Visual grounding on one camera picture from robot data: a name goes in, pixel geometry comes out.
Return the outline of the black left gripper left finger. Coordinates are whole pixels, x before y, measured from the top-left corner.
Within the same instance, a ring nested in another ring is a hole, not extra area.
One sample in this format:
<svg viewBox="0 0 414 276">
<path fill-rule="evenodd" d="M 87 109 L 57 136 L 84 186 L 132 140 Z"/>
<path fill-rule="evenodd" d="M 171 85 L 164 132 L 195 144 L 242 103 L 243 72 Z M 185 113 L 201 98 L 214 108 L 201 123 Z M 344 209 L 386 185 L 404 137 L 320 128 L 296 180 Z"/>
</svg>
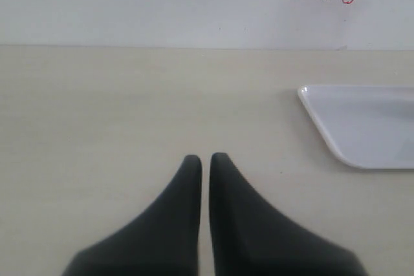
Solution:
<svg viewBox="0 0 414 276">
<path fill-rule="evenodd" d="M 145 211 L 80 251 L 64 275 L 198 275 L 201 194 L 201 160 L 187 155 Z"/>
</svg>

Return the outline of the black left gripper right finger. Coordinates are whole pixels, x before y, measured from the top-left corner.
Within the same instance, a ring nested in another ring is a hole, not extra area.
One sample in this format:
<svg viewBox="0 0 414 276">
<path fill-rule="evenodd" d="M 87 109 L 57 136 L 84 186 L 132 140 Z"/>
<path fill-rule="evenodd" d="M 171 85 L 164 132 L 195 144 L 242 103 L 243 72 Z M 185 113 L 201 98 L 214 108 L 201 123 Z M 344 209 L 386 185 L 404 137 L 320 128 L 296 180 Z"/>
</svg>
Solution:
<svg viewBox="0 0 414 276">
<path fill-rule="evenodd" d="M 226 153 L 210 162 L 216 275 L 367 275 L 358 257 L 268 203 Z"/>
</svg>

